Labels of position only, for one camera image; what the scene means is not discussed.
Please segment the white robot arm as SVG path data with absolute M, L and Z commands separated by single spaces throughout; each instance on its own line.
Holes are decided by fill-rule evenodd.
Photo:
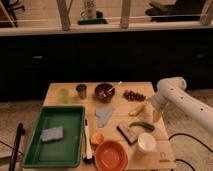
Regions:
M 187 83 L 182 77 L 159 80 L 157 91 L 149 98 L 154 108 L 153 119 L 158 121 L 165 106 L 172 102 L 213 135 L 213 107 L 188 95 L 185 92 L 186 87 Z

